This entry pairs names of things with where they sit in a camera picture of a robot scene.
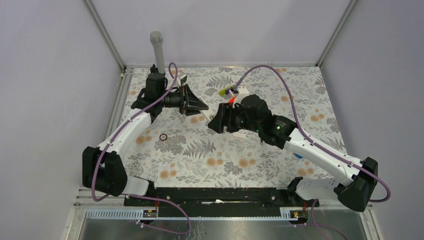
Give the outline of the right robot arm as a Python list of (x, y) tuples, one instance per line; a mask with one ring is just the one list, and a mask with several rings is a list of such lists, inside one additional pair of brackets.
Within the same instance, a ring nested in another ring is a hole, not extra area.
[(286, 193), (293, 206), (305, 200), (338, 200), (353, 211), (364, 212), (377, 185), (376, 160), (349, 156), (311, 137), (296, 122), (272, 114), (255, 94), (240, 103), (220, 103), (207, 126), (218, 134), (240, 130), (257, 133), (262, 142), (300, 155), (331, 174), (331, 179), (294, 179)]

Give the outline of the white battery cover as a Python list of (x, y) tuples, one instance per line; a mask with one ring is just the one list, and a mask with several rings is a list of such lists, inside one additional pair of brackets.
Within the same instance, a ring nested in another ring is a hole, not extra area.
[(246, 139), (247, 138), (247, 134), (243, 133), (243, 132), (234, 132), (232, 135), (234, 137), (240, 138), (240, 139)]

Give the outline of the floral patterned mat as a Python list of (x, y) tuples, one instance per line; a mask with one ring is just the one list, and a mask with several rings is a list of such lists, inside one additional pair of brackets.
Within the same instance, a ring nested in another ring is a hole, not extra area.
[[(237, 81), (266, 101), (275, 115), (298, 119), (302, 128), (344, 152), (332, 104), (318, 67), (182, 67), (192, 91), (209, 109), (229, 100), (219, 91)], [(164, 108), (122, 158), (131, 176), (153, 181), (156, 187), (286, 187), (295, 177), (326, 179), (330, 174), (292, 152), (262, 144), (250, 131), (247, 138), (209, 129), (201, 114), (184, 116)]]

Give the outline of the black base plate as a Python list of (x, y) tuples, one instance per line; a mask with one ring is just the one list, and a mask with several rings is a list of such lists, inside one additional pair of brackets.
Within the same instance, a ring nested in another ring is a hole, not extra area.
[(246, 212), (258, 208), (294, 208), (306, 211), (312, 205), (319, 206), (313, 199), (302, 199), (294, 190), (273, 187), (153, 187), (147, 190), (146, 195), (147, 199), (131, 196), (124, 200), (124, 206), (181, 208), (186, 213), (198, 213), (202, 210)]

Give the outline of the white remote control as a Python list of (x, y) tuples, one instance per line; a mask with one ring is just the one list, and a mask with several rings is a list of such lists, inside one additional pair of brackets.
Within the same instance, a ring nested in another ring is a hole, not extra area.
[(203, 117), (205, 117), (205, 120), (207, 123), (209, 123), (210, 121), (212, 121), (214, 119), (214, 117), (216, 116), (216, 113), (210, 109), (208, 110), (200, 110), (199, 111)]

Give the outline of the grey microphone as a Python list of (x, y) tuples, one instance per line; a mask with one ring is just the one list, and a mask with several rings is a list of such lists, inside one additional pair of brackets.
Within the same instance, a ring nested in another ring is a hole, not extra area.
[(156, 67), (158, 72), (165, 74), (165, 63), (164, 63), (164, 53), (163, 53), (163, 37), (160, 31), (152, 31), (150, 33), (150, 42), (153, 46)]

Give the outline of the red orange block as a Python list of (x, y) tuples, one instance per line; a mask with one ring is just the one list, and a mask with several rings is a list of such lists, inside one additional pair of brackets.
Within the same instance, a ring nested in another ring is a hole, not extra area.
[(232, 97), (232, 98), (228, 101), (228, 103), (229, 103), (229, 104), (234, 103), (235, 99), (236, 99), (236, 97)]

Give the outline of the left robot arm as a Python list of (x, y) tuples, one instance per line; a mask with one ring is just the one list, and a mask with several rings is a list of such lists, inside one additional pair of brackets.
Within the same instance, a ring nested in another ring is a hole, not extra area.
[(155, 192), (146, 179), (126, 172), (122, 158), (131, 145), (161, 114), (163, 108), (175, 108), (181, 115), (192, 116), (209, 109), (186, 83), (187, 77), (168, 81), (165, 74), (149, 73), (145, 87), (131, 105), (128, 117), (97, 147), (82, 153), (82, 185), (107, 196), (136, 195), (144, 206), (152, 204)]

